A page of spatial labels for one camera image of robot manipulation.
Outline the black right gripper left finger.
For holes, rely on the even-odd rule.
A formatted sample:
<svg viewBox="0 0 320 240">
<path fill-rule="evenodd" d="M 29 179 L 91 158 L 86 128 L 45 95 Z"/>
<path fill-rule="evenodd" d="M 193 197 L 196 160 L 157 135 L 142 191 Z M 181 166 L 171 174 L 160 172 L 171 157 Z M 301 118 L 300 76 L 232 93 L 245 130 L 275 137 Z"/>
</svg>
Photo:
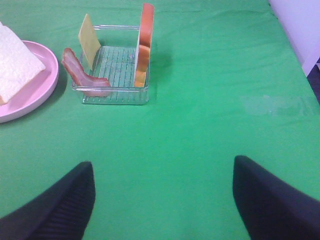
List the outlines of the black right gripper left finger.
<svg viewBox="0 0 320 240">
<path fill-rule="evenodd" d="M 96 200 L 92 163 L 84 161 L 30 202 L 0 219 L 2 240 L 81 240 Z"/>
</svg>

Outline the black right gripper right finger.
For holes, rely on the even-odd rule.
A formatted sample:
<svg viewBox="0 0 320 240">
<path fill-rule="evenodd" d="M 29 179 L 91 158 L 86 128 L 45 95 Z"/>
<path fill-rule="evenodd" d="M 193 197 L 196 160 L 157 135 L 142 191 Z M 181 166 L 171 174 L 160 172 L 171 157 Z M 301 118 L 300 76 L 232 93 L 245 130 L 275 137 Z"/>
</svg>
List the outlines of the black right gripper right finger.
<svg viewBox="0 0 320 240">
<path fill-rule="evenodd" d="M 320 202 L 247 156 L 234 159 L 232 193 L 252 240 L 320 238 Z"/>
</svg>

